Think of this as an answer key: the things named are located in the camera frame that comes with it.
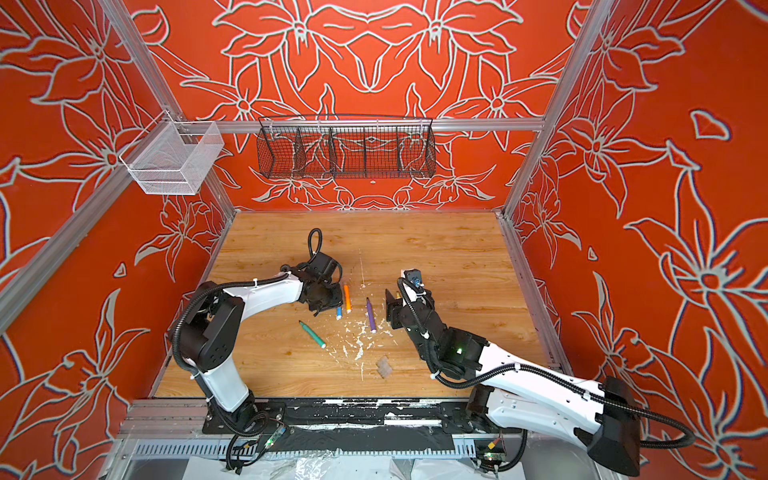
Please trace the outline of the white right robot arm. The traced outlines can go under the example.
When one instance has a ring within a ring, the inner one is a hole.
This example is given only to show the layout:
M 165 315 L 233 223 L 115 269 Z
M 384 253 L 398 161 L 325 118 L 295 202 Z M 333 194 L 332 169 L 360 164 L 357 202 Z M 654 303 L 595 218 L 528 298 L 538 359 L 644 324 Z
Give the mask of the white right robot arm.
M 442 322 L 427 292 L 391 292 L 386 320 L 403 329 L 432 377 L 472 391 L 477 414 L 500 429 L 543 433 L 582 447 L 616 473 L 640 470 L 640 419 L 628 385 L 557 373 L 513 355 L 471 332 Z

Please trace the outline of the orange highlighter pen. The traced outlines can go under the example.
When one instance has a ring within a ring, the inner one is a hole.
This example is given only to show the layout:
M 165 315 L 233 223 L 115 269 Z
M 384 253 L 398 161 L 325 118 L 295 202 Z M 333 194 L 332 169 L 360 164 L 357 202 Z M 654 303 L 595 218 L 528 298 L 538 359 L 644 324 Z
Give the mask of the orange highlighter pen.
M 350 294 L 349 285 L 344 283 L 342 288 L 343 288 L 343 294 L 344 294 L 344 304 L 345 304 L 346 313 L 351 313 L 352 305 L 351 305 L 351 294 Z

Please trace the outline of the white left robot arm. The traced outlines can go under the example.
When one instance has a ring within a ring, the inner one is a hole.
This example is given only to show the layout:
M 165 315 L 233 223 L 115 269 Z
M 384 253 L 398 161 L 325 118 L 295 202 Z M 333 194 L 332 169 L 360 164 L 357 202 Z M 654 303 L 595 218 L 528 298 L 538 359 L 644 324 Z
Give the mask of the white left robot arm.
M 342 279 L 339 261 L 312 253 L 271 277 L 204 283 L 170 331 L 173 360 L 216 409 L 235 414 L 252 398 L 234 359 L 243 323 L 284 305 L 302 304 L 314 316 L 334 310 L 343 303 Z

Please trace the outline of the purple highlighter pen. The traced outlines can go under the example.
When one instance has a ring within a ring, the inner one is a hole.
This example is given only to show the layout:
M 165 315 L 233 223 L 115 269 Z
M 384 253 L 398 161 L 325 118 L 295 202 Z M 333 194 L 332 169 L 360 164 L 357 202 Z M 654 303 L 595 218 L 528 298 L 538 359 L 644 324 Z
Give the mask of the purple highlighter pen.
M 374 308 L 371 300 L 369 298 L 366 298 L 366 315 L 368 319 L 368 325 L 371 332 L 376 332 L 378 330 L 377 324 L 376 324 L 376 318 L 374 314 Z

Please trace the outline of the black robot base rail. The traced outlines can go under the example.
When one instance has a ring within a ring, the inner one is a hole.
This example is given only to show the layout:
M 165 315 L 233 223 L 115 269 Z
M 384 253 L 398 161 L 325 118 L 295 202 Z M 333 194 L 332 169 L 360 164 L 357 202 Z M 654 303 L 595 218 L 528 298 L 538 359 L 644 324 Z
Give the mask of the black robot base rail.
M 407 452 L 439 454 L 458 449 L 456 443 L 472 438 L 459 448 L 473 454 L 476 443 L 505 435 L 504 443 L 515 448 L 520 430 L 495 427 L 468 407 L 466 398 L 258 398 L 255 407 L 267 416 L 265 432 L 287 428 L 273 448 L 276 452 L 298 450 L 357 452 Z

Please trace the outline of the green highlighter pen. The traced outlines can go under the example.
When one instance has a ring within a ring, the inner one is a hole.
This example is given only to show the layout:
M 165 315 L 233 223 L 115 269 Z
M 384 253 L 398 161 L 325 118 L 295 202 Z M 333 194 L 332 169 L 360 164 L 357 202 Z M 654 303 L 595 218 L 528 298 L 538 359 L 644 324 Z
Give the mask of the green highlighter pen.
M 299 321 L 302 330 L 321 348 L 326 349 L 326 342 L 306 323 Z

